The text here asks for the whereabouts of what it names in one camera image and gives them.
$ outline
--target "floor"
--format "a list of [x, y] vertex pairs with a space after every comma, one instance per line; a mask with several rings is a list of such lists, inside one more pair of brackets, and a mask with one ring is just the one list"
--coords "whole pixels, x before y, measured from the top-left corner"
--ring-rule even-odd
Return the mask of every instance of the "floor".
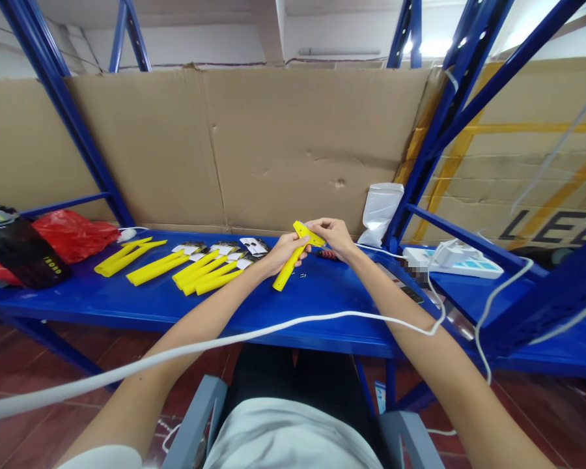
[[[101, 368], [111, 369], [140, 358], [159, 334], [55, 323], [51, 327]], [[161, 415], [162, 424], [144, 463], [157, 469], [165, 456], [167, 429], [184, 415], [205, 373], [228, 383], [240, 345], [205, 352], [173, 388]], [[384, 363], [363, 358], [370, 386], [384, 381]], [[0, 398], [75, 380], [81, 374], [16, 330], [0, 325]], [[404, 395], [420, 381], [408, 364], [397, 373]], [[560, 468], [586, 469], [586, 383], [540, 375], [499, 371], [493, 389], [524, 431]], [[0, 469], [51, 468], [109, 398], [105, 390], [0, 421]], [[421, 413], [428, 428], [450, 429], [438, 404]], [[456, 436], [432, 435], [449, 469], [471, 467]]]

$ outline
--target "chair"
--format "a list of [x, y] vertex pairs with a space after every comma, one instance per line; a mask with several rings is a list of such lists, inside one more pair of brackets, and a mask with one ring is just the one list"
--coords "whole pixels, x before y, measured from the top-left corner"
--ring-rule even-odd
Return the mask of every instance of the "chair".
[[[204, 431], [209, 421], [211, 429], [217, 428], [227, 390], [228, 387], [219, 378], [204, 376], [161, 469], [192, 469], [198, 450], [204, 446], [206, 458], [213, 444], [214, 432], [209, 431], [205, 440]], [[379, 417], [379, 422], [393, 467], [404, 467], [403, 441], [414, 469], [445, 468], [417, 414], [387, 412]]]

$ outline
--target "cardboard box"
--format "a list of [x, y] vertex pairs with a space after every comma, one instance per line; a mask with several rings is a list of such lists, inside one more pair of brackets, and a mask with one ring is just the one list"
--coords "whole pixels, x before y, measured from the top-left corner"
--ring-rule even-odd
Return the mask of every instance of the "cardboard box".
[[[320, 216], [361, 233], [367, 190], [394, 178], [429, 75], [187, 66], [66, 82], [138, 225], [266, 236]], [[0, 202], [95, 192], [41, 84], [0, 81]], [[112, 220], [102, 201], [74, 210]]]
[[[498, 68], [489, 64], [482, 75]], [[512, 215], [510, 208], [585, 104], [586, 58], [528, 63], [445, 149], [419, 206], [508, 249], [582, 245], [586, 116]], [[417, 217], [404, 236], [411, 244], [447, 239]]]

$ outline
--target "red object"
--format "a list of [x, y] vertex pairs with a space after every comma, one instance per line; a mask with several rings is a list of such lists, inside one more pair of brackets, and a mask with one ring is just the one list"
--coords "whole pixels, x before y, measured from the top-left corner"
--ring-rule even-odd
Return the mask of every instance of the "red object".
[[[71, 210], [57, 210], [33, 222], [33, 227], [68, 264], [84, 261], [117, 241], [119, 230], [104, 222], [92, 222]], [[0, 265], [0, 280], [10, 285], [21, 282]]]
[[324, 259], [329, 259], [331, 261], [340, 262], [341, 260], [334, 254], [334, 251], [330, 251], [329, 249], [323, 249], [322, 251], [317, 251], [317, 257], [323, 257]]

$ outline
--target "person's lap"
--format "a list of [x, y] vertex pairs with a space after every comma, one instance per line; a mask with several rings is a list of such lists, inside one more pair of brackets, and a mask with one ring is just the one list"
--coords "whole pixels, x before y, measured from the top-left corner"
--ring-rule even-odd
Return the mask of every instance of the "person's lap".
[[369, 413], [349, 355], [300, 350], [294, 366], [290, 348], [246, 343], [234, 368], [220, 426], [232, 409], [256, 397], [315, 407], [354, 428], [376, 453], [382, 451], [377, 421]]

